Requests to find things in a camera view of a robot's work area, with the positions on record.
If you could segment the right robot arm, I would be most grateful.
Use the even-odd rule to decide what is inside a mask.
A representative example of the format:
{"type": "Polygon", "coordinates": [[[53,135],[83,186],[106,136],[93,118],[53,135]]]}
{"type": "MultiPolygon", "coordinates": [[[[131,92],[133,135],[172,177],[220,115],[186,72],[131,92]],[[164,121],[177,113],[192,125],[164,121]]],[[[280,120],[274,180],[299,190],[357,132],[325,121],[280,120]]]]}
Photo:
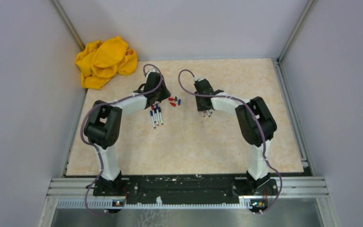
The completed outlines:
{"type": "Polygon", "coordinates": [[[237,118],[243,138],[249,144],[248,191],[261,194],[270,180],[268,169],[268,149],[277,124],[262,97],[243,100],[227,95],[222,90],[214,90],[207,79],[195,79],[197,109],[210,113],[211,110],[224,111],[237,118]]]}

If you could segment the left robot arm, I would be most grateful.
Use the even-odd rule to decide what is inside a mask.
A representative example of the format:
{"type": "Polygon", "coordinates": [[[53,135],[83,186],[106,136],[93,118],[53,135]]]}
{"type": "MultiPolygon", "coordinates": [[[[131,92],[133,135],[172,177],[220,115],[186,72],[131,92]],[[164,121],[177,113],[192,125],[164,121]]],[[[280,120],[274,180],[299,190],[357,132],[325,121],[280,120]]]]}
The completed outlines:
{"type": "Polygon", "coordinates": [[[130,96],[111,103],[96,101],[82,122],[82,141],[96,149],[100,164],[97,179],[104,183],[105,191],[112,196],[120,194],[123,189],[115,151],[122,118],[149,109],[171,95],[159,70],[153,69],[145,77],[146,82],[130,96]]]}

